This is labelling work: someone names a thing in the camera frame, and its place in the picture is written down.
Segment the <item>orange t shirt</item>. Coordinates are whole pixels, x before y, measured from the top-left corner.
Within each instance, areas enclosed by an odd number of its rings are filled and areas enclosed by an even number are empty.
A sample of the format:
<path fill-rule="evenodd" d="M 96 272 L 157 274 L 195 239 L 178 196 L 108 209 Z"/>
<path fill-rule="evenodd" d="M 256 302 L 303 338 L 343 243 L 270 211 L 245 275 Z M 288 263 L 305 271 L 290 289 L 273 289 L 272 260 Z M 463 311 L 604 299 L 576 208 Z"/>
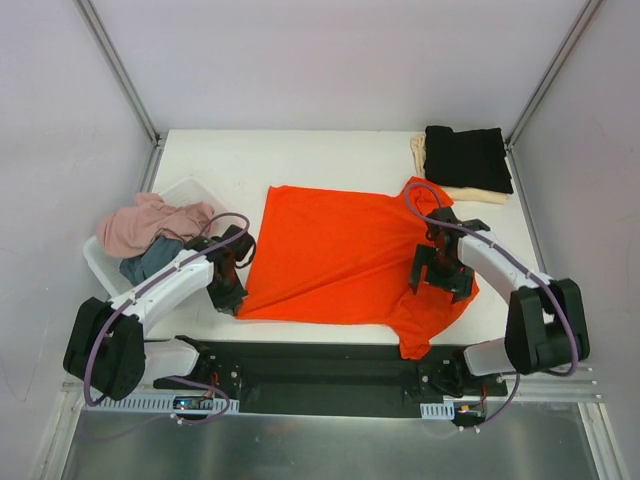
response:
<path fill-rule="evenodd" d="M 425 241 L 421 216 L 452 204 L 416 177 L 395 197 L 270 188 L 238 319 L 386 325 L 403 358 L 422 358 L 473 301 L 409 285 L 415 249 Z"/>

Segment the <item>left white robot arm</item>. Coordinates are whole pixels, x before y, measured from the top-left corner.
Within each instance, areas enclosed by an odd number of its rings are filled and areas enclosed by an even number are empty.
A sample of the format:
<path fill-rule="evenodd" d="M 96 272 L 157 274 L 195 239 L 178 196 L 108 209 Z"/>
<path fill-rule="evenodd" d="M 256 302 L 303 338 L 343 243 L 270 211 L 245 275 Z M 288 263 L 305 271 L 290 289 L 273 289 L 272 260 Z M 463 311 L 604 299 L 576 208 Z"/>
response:
<path fill-rule="evenodd" d="M 188 388 L 211 377 L 206 347 L 187 336 L 149 341 L 147 335 L 192 294 L 204 290 L 216 311 L 234 316 L 247 296 L 238 270 L 254 258 L 256 241 L 246 229 L 199 236 L 157 273 L 108 301 L 84 301 L 63 357 L 64 370 L 83 383 L 87 405 L 119 401 L 139 385 L 167 379 Z"/>

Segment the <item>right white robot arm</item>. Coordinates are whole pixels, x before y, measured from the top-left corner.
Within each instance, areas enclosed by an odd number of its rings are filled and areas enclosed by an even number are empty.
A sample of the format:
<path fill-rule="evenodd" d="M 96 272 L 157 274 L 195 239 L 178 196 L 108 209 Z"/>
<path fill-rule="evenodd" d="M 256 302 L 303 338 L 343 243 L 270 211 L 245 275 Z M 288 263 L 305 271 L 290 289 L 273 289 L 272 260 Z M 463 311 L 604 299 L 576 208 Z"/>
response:
<path fill-rule="evenodd" d="M 573 375 L 590 354 L 577 283 L 526 267 L 479 219 L 461 221 L 449 207 L 422 219 L 428 242 L 416 248 L 411 289 L 427 284 L 459 303 L 470 298 L 475 277 L 481 277 L 508 307 L 502 337 L 463 348 L 461 363 L 450 369 L 452 387 L 469 395 L 487 375 Z"/>

